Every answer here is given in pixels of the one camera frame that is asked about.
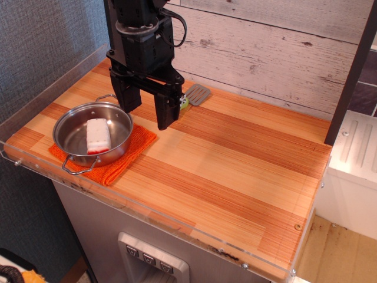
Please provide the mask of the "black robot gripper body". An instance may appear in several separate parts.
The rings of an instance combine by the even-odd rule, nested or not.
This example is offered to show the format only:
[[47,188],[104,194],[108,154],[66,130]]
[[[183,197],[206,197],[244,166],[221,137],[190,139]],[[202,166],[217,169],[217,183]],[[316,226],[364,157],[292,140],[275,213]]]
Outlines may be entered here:
[[177,90],[182,97],[184,78],[174,69],[174,43],[171,17],[116,19],[112,23],[114,46],[107,53],[110,70],[131,77],[140,91],[155,96]]

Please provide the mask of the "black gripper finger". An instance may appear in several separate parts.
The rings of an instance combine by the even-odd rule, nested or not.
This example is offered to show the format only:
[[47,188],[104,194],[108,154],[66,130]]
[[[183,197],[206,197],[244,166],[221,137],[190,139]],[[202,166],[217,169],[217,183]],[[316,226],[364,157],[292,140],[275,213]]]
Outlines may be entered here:
[[131,77],[111,70],[110,78],[118,103],[126,113],[141,105],[140,89],[133,85]]
[[180,114],[180,92],[177,90],[167,93],[157,93],[154,96],[154,104],[159,130],[167,129],[179,118]]

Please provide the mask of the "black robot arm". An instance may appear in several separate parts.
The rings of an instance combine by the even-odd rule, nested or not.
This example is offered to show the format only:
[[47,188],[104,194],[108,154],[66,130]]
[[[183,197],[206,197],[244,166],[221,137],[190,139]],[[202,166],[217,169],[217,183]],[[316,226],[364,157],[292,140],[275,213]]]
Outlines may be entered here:
[[173,68],[173,23],[185,20],[165,9],[166,1],[109,1],[106,10],[111,48],[110,77],[121,108],[141,105],[141,91],[154,96],[157,124],[165,130],[178,120],[184,78]]

